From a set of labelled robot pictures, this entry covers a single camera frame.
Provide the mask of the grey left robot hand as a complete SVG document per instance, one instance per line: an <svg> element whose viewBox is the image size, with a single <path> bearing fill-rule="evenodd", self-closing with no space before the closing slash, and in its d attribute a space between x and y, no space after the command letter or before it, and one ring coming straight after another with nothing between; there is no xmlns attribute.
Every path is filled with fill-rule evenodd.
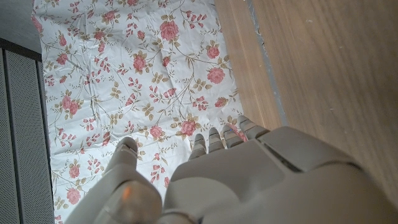
<svg viewBox="0 0 398 224"><path fill-rule="evenodd" d="M349 155L283 126L245 116L244 133L195 137L166 194L138 173L137 144L123 138L68 223L396 223L397 207Z"/></svg>

